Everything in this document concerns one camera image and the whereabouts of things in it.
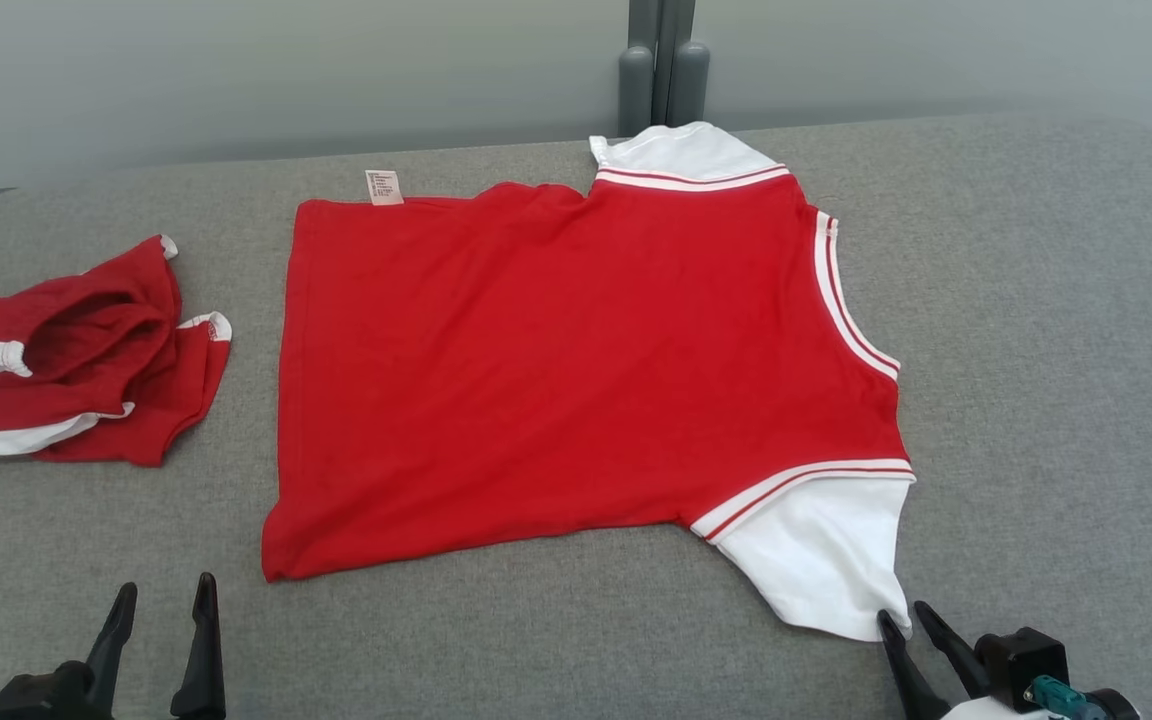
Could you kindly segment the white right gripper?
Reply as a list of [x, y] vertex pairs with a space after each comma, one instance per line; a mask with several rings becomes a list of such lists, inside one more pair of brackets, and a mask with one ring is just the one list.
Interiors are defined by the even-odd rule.
[[952, 665], [952, 670], [958, 679], [964, 691], [972, 700], [961, 702], [950, 706], [933, 691], [929, 680], [914, 664], [908, 652], [908, 639], [890, 615], [890, 611], [879, 611], [876, 619], [879, 635], [882, 639], [893, 683], [897, 689], [901, 708], [905, 719], [910, 720], [1023, 720], [1033, 719], [1033, 712], [1020, 714], [1007, 707], [1005, 703], [993, 700], [991, 696], [990, 676], [979, 659], [952, 626], [932, 609], [925, 601], [914, 602], [914, 615], [920, 621], [923, 629], [935, 650], [940, 651]]

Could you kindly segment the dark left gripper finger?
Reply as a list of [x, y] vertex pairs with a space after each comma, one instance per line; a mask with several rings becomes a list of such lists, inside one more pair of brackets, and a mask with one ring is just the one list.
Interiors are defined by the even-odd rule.
[[131, 638], [137, 597], [136, 583], [124, 583], [119, 588], [109, 614], [88, 653], [91, 682], [88, 684], [86, 700], [103, 717], [113, 715], [122, 653], [127, 641]]
[[210, 571], [200, 573], [192, 602], [194, 639], [183, 682], [172, 698], [174, 719], [225, 719], [227, 688], [223, 680], [218, 584]]

